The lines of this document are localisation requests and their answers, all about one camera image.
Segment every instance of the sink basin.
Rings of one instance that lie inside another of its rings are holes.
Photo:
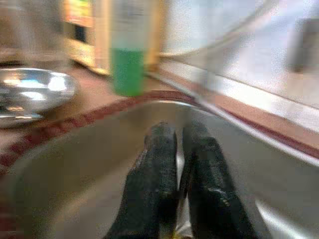
[[[305,154],[283,150],[280,143],[271,145],[217,115],[169,100],[135,105],[25,153],[6,178],[25,234],[101,239],[117,215],[126,174],[147,130],[160,121],[175,125],[180,173],[181,129],[190,118],[206,124],[218,140],[253,222],[258,208],[274,238],[319,235],[319,168],[306,162]]]

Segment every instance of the red countertop edge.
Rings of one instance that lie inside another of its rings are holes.
[[[142,96],[120,100],[105,107],[99,108],[97,110],[93,110],[88,113],[81,114],[72,118],[64,119],[62,121],[53,123],[46,127],[36,128],[32,132],[20,138],[17,142],[11,144],[4,150],[4,152],[0,154],[0,164],[2,165],[2,167],[0,167],[0,178],[5,176],[9,167],[12,166],[15,163],[15,161],[18,160],[28,150],[37,147],[41,144],[44,144],[53,138],[60,137],[75,128],[90,125],[94,123],[96,120],[100,120],[116,112],[129,109],[135,106],[136,104],[154,100],[177,100],[196,105],[192,97],[187,96],[181,92],[151,91]],[[292,140],[284,135],[281,135],[273,130],[258,125],[252,121],[249,121],[242,117],[238,117],[237,115],[232,115],[239,118],[244,123],[258,129],[259,131],[286,145],[289,145],[310,156],[319,158],[319,150],[317,150],[316,148],[312,148],[301,142]],[[15,216],[11,215],[10,212],[11,210],[8,203],[0,201],[0,233],[8,232],[8,234],[4,235],[4,237],[1,237],[1,239],[24,238],[23,234],[21,234],[21,230],[17,230]]]

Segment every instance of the green liquid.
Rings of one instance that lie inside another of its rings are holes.
[[[112,48],[112,75],[115,92],[121,96],[143,93],[144,52]]]

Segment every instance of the metal bowl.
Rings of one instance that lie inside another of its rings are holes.
[[[77,87],[72,77],[42,69],[0,70],[0,127],[14,126],[69,101]]]

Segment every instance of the plastic bottle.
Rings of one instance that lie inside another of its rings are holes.
[[[113,0],[112,76],[115,92],[143,93],[144,53],[147,50],[152,0]]]

